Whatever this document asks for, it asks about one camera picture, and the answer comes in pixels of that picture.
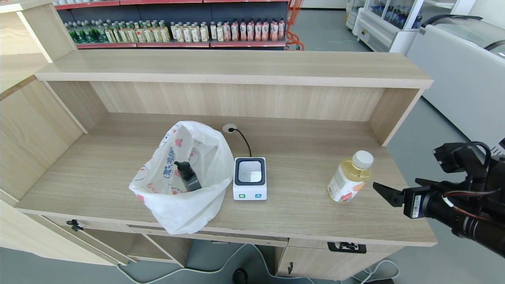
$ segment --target black cable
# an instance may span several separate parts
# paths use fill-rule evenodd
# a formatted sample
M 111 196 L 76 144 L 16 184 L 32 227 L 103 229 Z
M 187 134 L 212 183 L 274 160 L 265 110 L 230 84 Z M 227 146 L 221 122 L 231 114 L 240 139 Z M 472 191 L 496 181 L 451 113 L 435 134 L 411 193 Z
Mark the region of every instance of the black cable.
M 253 154 L 251 152 L 251 147 L 249 146 L 249 142 L 247 142 L 247 139 L 245 139 L 245 136 L 244 134 L 242 134 L 242 132 L 240 132 L 240 130 L 238 130 L 237 128 L 229 128 L 228 129 L 229 132 L 234 132 L 234 131 L 237 131 L 238 133 L 240 133 L 240 135 L 242 135 L 242 138 L 244 138 L 244 141 L 245 143 L 247 144 L 247 148 L 249 149 L 249 157 L 252 157 Z

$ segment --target red shelf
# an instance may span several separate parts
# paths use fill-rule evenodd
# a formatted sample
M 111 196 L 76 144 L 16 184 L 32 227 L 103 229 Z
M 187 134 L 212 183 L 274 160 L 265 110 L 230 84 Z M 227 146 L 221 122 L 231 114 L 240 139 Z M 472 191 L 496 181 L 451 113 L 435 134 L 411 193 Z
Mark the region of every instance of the red shelf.
M 120 48 L 136 48 L 137 44 L 134 42 L 117 42 L 117 43 L 78 43 L 77 48 L 82 49 L 120 49 Z
M 65 9 L 86 8 L 86 7 L 102 7 L 102 6 L 119 6 L 119 0 L 57 5 L 57 6 L 55 6 L 55 8 L 56 8 L 56 10 L 65 10 Z
M 222 2 L 288 2 L 289 0 L 204 0 L 204 3 Z
M 138 48 L 208 48 L 208 42 L 138 42 Z
M 120 0 L 121 5 L 202 3 L 203 0 Z
M 281 41 L 212 41 L 212 48 L 262 48 L 273 46 L 286 46 L 284 40 Z

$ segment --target white bottle cap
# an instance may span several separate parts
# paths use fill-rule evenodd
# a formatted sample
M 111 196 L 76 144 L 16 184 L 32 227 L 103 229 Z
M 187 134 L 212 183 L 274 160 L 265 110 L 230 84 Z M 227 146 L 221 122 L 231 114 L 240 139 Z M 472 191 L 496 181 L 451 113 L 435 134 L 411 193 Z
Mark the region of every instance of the white bottle cap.
M 360 169 L 368 169 L 374 163 L 374 156 L 367 151 L 357 151 L 352 156 L 352 164 Z

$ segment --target pink bottle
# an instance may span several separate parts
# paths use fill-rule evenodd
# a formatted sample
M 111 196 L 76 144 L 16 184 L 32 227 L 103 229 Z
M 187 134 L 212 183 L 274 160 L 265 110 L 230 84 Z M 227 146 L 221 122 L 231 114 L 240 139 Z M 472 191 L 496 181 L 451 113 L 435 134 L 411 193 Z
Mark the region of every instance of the pink bottle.
M 268 21 L 263 22 L 263 28 L 261 30 L 261 41 L 268 41 L 268 33 L 270 32 L 270 25 Z
M 231 40 L 238 41 L 238 22 L 237 19 L 233 19 L 231 24 Z
M 277 38 L 278 39 L 283 39 L 284 38 L 284 28 L 285 28 L 286 24 L 284 23 L 284 19 L 281 19 L 279 21 L 279 33 L 278 33 L 278 36 Z
M 279 24 L 275 22 L 275 20 L 271 24 L 271 30 L 270 30 L 270 40 L 271 41 L 277 41 L 278 33 L 279 33 Z
M 263 24 L 261 23 L 261 20 L 258 19 L 258 21 L 256 22 L 256 26 L 255 26 L 255 36 L 254 36 L 255 41 L 261 41 L 261 30 L 262 29 L 263 29 Z
M 247 41 L 247 25 L 245 24 L 245 20 L 242 19 L 242 22 L 240 22 L 240 40 L 241 41 Z
M 223 33 L 224 33 L 224 41 L 230 41 L 231 40 L 231 31 L 230 31 L 230 24 L 228 24 L 228 21 L 224 21 Z
M 247 41 L 254 40 L 254 21 L 251 21 L 247 24 Z

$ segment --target robotic arm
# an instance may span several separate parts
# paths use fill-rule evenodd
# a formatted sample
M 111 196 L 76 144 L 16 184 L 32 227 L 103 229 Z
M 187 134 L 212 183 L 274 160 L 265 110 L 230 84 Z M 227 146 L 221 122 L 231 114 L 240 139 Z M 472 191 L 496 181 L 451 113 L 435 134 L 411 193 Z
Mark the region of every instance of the robotic arm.
M 470 148 L 486 151 L 482 163 Z M 429 217 L 452 233 L 478 242 L 505 258 L 505 155 L 491 156 L 481 142 L 447 143 L 433 151 L 446 173 L 466 172 L 460 183 L 416 178 L 419 187 L 394 188 L 374 182 L 373 188 L 410 219 Z

